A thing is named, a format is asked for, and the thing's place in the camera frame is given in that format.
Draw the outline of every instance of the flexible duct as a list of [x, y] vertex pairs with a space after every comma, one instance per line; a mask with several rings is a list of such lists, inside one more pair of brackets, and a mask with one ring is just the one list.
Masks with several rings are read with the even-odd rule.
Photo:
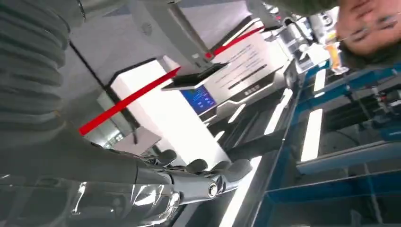
[[135, 182], [138, 160], [92, 146], [56, 113], [57, 69], [83, 21], [76, 0], [0, 1], [0, 173]]

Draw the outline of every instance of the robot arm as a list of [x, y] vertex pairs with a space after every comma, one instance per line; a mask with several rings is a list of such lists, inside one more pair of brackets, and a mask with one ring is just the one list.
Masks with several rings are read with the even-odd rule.
[[0, 1], [0, 225], [159, 224], [250, 172], [246, 160], [208, 175], [152, 166], [93, 146], [57, 115], [70, 26], [121, 3]]

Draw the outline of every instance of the cable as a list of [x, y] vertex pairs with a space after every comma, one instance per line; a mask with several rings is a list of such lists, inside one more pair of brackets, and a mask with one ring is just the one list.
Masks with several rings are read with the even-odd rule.
[[106, 86], [103, 84], [101, 79], [96, 75], [93, 68], [89, 65], [87, 60], [84, 58], [84, 56], [82, 56], [81, 52], [79, 52], [78, 48], [74, 45], [74, 43], [71, 40], [70, 40], [70, 47], [74, 51], [74, 53], [78, 56], [78, 58], [81, 60], [81, 62], [85, 65], [85, 67], [88, 69], [90, 75], [92, 75], [92, 77], [96, 80], [96, 82], [100, 85], [100, 87], [103, 90], [106, 90]]

